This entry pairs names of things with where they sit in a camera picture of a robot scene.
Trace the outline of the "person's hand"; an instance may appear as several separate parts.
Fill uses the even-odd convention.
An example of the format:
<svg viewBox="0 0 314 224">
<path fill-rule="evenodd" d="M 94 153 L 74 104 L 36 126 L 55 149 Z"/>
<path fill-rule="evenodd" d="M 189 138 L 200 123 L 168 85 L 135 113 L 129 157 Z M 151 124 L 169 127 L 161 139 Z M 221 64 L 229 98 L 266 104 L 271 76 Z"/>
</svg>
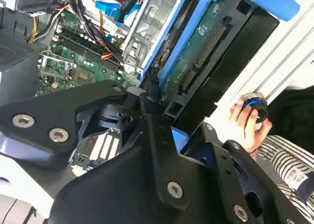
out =
<svg viewBox="0 0 314 224">
<path fill-rule="evenodd" d="M 272 128 L 272 123 L 268 119 L 262 122 L 260 128 L 257 128 L 257 119 L 258 111 L 250 106 L 244 106 L 242 100 L 231 107 L 228 115 L 234 140 L 250 155 L 255 155 Z"/>
</svg>

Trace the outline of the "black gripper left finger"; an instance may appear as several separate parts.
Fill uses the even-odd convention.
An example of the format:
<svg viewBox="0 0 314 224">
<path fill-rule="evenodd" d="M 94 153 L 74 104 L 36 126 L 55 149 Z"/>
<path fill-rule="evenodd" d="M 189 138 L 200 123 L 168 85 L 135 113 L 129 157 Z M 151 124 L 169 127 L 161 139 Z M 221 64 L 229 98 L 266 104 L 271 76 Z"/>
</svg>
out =
<svg viewBox="0 0 314 224">
<path fill-rule="evenodd" d="M 141 149 L 144 166 L 151 174 L 148 187 L 158 204 L 188 207 L 190 196 L 183 192 L 187 177 L 180 171 L 181 155 L 158 103 L 147 93 L 135 95 L 112 80 L 2 106 L 0 153 L 18 163 L 15 177 L 26 192 L 30 191 L 27 181 L 32 181 L 43 190 L 49 184 L 58 185 L 58 195 L 74 180 L 66 175 L 66 169 L 78 145 L 110 127 L 122 132 L 119 153 L 112 159 Z"/>
</svg>

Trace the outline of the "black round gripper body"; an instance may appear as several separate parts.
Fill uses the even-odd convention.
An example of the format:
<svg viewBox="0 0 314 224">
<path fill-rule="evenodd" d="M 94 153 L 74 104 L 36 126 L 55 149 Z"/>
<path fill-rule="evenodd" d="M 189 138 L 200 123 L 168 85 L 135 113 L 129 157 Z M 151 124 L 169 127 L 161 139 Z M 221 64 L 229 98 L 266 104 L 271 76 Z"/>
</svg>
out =
<svg viewBox="0 0 314 224">
<path fill-rule="evenodd" d="M 162 207 L 148 185 L 151 174 L 141 149 L 104 163 L 68 183 L 55 198 L 51 224 L 233 224 L 233 207 L 220 193 L 215 173 L 179 156 L 190 196 L 184 211 Z"/>
</svg>

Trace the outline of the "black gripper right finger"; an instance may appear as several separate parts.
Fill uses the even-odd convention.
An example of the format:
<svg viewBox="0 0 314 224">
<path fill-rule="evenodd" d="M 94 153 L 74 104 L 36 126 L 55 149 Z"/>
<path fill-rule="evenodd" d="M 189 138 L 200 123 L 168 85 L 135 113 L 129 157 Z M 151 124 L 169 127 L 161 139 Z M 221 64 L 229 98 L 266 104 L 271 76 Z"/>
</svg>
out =
<svg viewBox="0 0 314 224">
<path fill-rule="evenodd" d="M 257 154 L 280 177 L 269 175 L 235 141 L 221 143 L 213 127 L 202 123 L 194 137 L 228 151 L 246 202 L 260 224 L 310 224 L 312 222 L 312 157 L 278 136 L 267 137 Z"/>
</svg>

